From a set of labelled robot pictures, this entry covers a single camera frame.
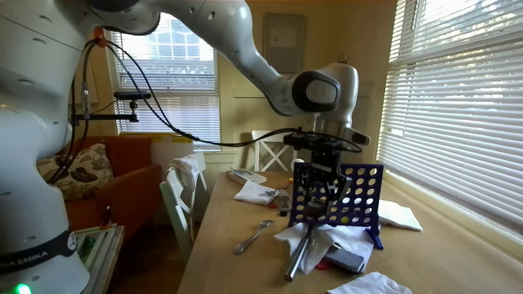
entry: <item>paper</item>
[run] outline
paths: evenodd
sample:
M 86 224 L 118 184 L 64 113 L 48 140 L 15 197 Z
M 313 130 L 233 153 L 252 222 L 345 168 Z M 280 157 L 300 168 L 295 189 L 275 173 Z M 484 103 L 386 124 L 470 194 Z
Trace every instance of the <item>paper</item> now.
M 390 276 L 373 271 L 341 287 L 331 289 L 329 294 L 412 294 L 412 291 L 398 284 Z
M 421 222 L 416 219 L 412 209 L 398 202 L 380 199 L 378 214 L 381 224 L 390 224 L 419 232 L 424 230 Z
M 306 225 L 303 222 L 280 232 L 275 235 L 278 240 L 290 242 L 290 255 L 298 248 L 301 238 L 306 235 Z M 337 243 L 347 251 L 363 256 L 365 266 L 372 258 L 375 243 L 370 238 L 365 227 L 350 227 L 350 225 L 321 225 L 313 232 L 313 242 L 308 248 L 306 258 L 300 264 L 300 269 L 310 274 L 326 256 L 329 248 Z
M 238 201 L 267 206 L 278 196 L 278 189 L 254 181 L 246 181 L 243 189 L 234 196 Z

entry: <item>wooden table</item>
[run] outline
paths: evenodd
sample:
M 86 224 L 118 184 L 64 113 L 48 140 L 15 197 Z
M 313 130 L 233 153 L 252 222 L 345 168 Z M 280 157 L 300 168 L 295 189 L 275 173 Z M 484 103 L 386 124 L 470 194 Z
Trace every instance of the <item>wooden table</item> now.
M 267 173 L 269 186 L 285 188 L 288 176 Z M 274 238 L 287 228 L 288 219 L 275 209 L 234 201 L 241 184 L 220 175 L 208 212 L 187 264 L 180 294 L 202 292 L 328 292 L 359 276 L 336 268 L 298 273 L 293 282 L 283 274 L 290 266 L 288 243 Z M 424 232 L 385 227 L 385 250 L 375 250 L 367 273 L 380 271 L 411 287 L 414 292 L 523 292 L 523 264 L 489 243 L 468 233 L 460 225 L 401 196 L 388 183 L 383 199 L 414 209 Z M 264 219 L 277 220 L 244 255 L 233 255 L 234 246 L 254 233 Z

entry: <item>wooden floor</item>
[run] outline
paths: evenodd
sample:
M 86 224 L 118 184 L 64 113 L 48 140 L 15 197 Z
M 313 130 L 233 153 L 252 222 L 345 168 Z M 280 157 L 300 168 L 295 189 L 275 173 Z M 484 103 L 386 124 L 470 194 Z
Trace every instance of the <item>wooden floor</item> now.
M 169 225 L 148 225 L 120 255 L 110 294 L 176 294 L 185 263 Z

